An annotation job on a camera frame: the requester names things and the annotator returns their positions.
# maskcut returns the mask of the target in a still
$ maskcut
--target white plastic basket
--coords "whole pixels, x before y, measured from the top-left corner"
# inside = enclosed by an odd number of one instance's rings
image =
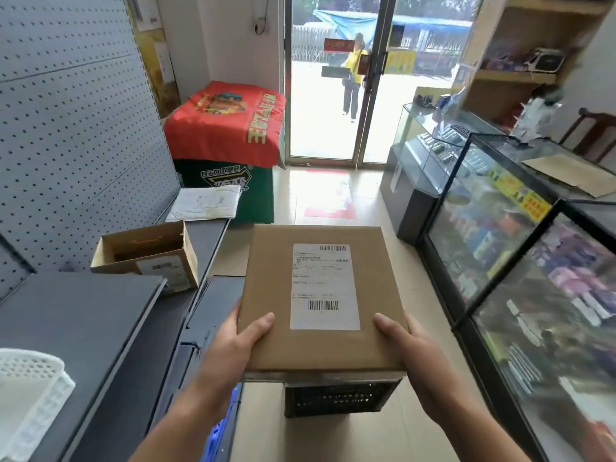
[[[0,349],[0,461],[27,462],[74,387],[58,357]]]

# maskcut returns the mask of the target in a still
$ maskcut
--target black pants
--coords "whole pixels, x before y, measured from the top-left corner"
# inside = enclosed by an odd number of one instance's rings
[[[359,84],[354,82],[351,86],[344,86],[344,107],[345,113],[349,112],[350,105],[350,117],[355,119],[357,117],[357,96],[359,94]]]

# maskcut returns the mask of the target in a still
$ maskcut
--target cardboard box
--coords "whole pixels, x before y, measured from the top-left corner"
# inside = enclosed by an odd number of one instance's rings
[[[248,381],[389,381],[404,365],[374,324],[406,325],[380,227],[255,225],[238,330],[272,311]]]
[[[164,293],[199,285],[196,255],[183,221],[101,236],[90,270],[159,275],[167,279]]]

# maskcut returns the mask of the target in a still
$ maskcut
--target green box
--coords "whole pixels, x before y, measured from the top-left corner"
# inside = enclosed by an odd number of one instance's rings
[[[271,168],[214,162],[210,160],[180,159],[173,161],[182,176],[185,188],[239,185],[242,187],[237,214],[233,223],[273,223],[273,176]]]

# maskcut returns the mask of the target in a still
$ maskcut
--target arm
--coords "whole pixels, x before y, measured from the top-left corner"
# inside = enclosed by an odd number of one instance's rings
[[[210,431],[227,415],[252,346],[273,324],[265,315],[237,333],[240,301],[220,326],[195,379],[137,447],[129,462],[197,462]]]
[[[436,341],[409,314],[410,333],[386,316],[374,322],[400,352],[408,379],[424,411],[445,432],[461,462],[530,462],[530,459],[479,405]]]

